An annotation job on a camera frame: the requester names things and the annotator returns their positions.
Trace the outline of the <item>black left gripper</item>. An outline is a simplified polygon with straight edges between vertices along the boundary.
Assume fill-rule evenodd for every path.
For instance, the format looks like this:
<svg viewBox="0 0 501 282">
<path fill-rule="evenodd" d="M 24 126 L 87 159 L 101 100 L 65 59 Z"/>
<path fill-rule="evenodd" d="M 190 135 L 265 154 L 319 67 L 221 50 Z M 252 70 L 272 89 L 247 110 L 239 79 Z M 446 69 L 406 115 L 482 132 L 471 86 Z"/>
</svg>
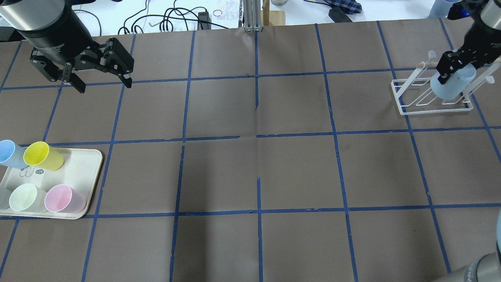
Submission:
<svg viewBox="0 0 501 282">
<path fill-rule="evenodd" d="M 76 72 L 95 69 L 117 75 L 126 88 L 132 87 L 134 59 L 129 51 L 117 38 L 95 42 L 71 8 L 62 8 L 52 23 L 22 31 L 22 36 L 34 47 L 30 62 L 49 81 L 84 93 L 86 84 Z"/>
</svg>

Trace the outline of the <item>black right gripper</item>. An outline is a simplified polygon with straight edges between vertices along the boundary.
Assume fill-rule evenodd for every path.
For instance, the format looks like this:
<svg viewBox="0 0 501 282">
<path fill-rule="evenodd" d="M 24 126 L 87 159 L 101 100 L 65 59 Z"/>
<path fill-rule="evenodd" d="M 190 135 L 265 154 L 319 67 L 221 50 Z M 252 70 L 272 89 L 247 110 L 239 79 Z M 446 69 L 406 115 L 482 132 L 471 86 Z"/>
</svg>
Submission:
<svg viewBox="0 0 501 282">
<path fill-rule="evenodd" d="M 475 69 L 493 63 L 500 56 L 501 31 L 484 23 L 474 23 L 465 34 L 463 45 L 442 54 L 436 70 L 437 80 L 444 85 L 458 70 L 468 64 Z"/>
</svg>

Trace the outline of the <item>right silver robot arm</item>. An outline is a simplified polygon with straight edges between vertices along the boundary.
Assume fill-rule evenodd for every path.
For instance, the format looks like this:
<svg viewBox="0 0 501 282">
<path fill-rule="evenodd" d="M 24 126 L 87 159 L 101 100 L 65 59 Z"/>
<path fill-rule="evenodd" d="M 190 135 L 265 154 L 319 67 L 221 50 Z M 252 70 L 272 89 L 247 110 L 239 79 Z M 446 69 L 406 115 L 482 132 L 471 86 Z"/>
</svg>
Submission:
<svg viewBox="0 0 501 282">
<path fill-rule="evenodd" d="M 501 54 L 501 4 L 499 0 L 461 0 L 449 9 L 451 21 L 469 15 L 473 24 L 465 34 L 464 43 L 456 51 L 442 54 L 436 70 L 444 85 L 458 70 L 468 64 L 479 69 L 492 64 Z"/>
</svg>

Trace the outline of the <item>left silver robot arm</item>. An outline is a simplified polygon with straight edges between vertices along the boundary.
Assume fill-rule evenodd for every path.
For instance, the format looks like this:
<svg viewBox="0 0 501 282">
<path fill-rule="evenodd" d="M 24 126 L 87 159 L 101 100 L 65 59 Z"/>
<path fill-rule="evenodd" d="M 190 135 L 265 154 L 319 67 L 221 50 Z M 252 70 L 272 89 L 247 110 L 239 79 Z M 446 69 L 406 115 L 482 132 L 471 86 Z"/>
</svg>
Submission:
<svg viewBox="0 0 501 282">
<path fill-rule="evenodd" d="M 66 0 L 2 0 L 1 16 L 33 45 L 30 62 L 45 79 L 84 93 L 77 71 L 95 69 L 131 88 L 134 59 L 117 38 L 93 40 Z"/>
</svg>

